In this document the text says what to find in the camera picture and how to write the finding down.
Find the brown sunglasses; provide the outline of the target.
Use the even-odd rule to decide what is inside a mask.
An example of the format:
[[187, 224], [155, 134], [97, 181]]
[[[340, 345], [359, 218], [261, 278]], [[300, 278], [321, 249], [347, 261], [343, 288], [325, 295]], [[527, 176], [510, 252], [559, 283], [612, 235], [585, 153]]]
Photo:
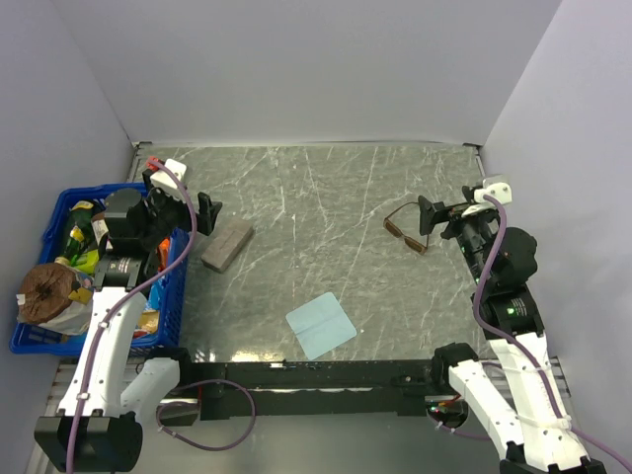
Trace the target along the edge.
[[416, 252], [419, 255], [424, 255], [428, 248], [429, 248], [429, 244], [430, 244], [430, 236], [427, 235], [426, 236], [426, 242], [425, 243], [421, 243], [418, 240], [416, 240], [415, 238], [406, 235], [399, 226], [397, 226], [392, 218], [394, 217], [394, 215], [396, 213], [398, 213], [400, 210], [402, 210], [404, 207], [406, 206], [410, 206], [413, 205], [416, 208], [419, 208], [419, 203], [417, 201], [409, 201], [406, 202], [402, 205], [400, 205], [399, 207], [397, 207], [396, 209], [394, 209], [393, 211], [391, 211], [388, 215], [386, 215], [383, 219], [383, 227], [384, 229], [393, 237], [395, 237], [396, 239], [401, 239], [405, 245], [413, 250], [414, 252]]

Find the grey felt glasses case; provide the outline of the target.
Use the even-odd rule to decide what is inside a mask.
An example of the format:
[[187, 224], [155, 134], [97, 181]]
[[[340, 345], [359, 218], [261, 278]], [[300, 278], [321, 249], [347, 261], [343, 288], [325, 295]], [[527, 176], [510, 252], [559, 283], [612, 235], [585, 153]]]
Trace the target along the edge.
[[223, 274], [253, 235], [254, 226], [251, 222], [237, 217], [230, 218], [220, 225], [202, 253], [202, 264], [214, 272]]

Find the light blue cleaning cloth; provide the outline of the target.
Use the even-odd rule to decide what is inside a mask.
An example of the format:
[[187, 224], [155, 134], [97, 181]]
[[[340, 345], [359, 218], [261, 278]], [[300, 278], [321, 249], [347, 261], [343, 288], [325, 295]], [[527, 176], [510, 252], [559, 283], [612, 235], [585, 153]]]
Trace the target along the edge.
[[334, 350], [357, 335], [357, 330], [332, 292], [290, 311], [285, 320], [308, 360]]

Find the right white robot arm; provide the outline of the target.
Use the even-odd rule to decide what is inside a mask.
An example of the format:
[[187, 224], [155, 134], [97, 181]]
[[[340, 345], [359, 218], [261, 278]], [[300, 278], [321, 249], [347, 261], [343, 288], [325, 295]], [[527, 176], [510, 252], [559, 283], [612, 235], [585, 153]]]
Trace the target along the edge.
[[536, 240], [509, 227], [493, 202], [468, 213], [468, 203], [447, 206], [419, 197], [420, 233], [436, 225], [455, 239], [477, 284], [474, 317], [506, 378], [510, 400], [490, 380], [486, 363], [466, 344], [435, 350], [431, 380], [442, 393], [456, 392], [485, 429], [502, 473], [602, 473], [574, 433], [556, 385], [548, 344], [527, 281], [536, 272]]

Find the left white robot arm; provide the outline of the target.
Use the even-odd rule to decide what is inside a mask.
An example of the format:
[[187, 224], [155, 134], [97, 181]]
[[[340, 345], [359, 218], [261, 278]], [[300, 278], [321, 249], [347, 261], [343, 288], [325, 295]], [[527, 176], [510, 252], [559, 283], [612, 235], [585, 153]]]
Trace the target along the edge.
[[138, 320], [151, 285], [161, 278], [159, 245], [175, 229], [210, 235], [222, 208], [200, 193], [198, 208], [150, 186], [110, 194], [103, 217], [108, 232], [95, 272], [90, 326], [72, 380], [53, 416], [38, 419], [35, 440], [64, 473], [128, 472], [136, 464], [143, 426], [161, 398], [190, 393], [196, 374], [179, 350], [150, 360], [123, 384]]

